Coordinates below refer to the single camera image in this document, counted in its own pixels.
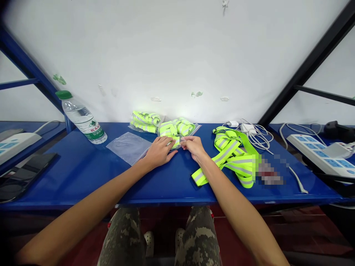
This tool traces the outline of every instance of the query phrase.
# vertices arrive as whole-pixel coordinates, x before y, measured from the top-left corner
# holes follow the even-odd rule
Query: neon yellow reflective strap
[[[216,134],[214,145],[220,153],[212,160],[220,169],[227,167],[234,171],[242,186],[251,188],[260,162],[257,150],[244,133],[223,126],[214,129],[213,133]],[[239,148],[241,144],[247,152]],[[192,178],[198,186],[208,183],[201,168],[192,174]]]
[[[154,126],[154,125],[141,124],[141,123],[138,123],[135,121],[131,121],[130,125],[135,126],[136,128],[142,129],[142,130],[150,132],[150,133],[156,132],[156,126]]]
[[[173,122],[176,124],[177,132],[182,136],[188,136],[195,130],[195,124],[183,117],[175,119]]]
[[[173,139],[175,139],[176,142],[175,142],[174,146],[172,147],[172,149],[174,149],[180,145],[180,137],[178,136],[177,132],[178,132],[178,130],[176,129],[176,126],[173,123],[173,121],[162,123],[159,127],[159,135],[160,136],[168,136],[168,137],[172,137]]]
[[[157,127],[160,123],[161,118],[156,113],[133,111],[131,125],[136,128],[156,133]]]

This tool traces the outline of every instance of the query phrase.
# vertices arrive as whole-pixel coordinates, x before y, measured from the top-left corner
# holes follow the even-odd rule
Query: camouflage pants
[[[121,208],[112,219],[97,265],[145,265],[145,245],[138,209]],[[175,266],[182,265],[220,265],[216,231],[208,207],[191,209],[175,257]]]

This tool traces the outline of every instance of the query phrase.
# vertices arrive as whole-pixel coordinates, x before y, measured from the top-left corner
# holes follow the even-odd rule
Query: green bottle cap
[[[61,100],[66,100],[66,99],[73,98],[72,94],[69,91],[58,91],[55,94]]]

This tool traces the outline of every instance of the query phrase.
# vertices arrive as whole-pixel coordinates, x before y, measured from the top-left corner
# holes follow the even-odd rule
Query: phone
[[[23,167],[13,167],[3,174],[0,177],[0,203],[23,196],[56,156],[57,153],[34,156]]]

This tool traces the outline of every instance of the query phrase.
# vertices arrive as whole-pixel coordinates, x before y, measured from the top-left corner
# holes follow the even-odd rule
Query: plastic water bottle
[[[94,120],[89,109],[75,99],[69,91],[58,91],[56,95],[62,100],[64,113],[91,143],[100,144],[107,140],[106,133]]]

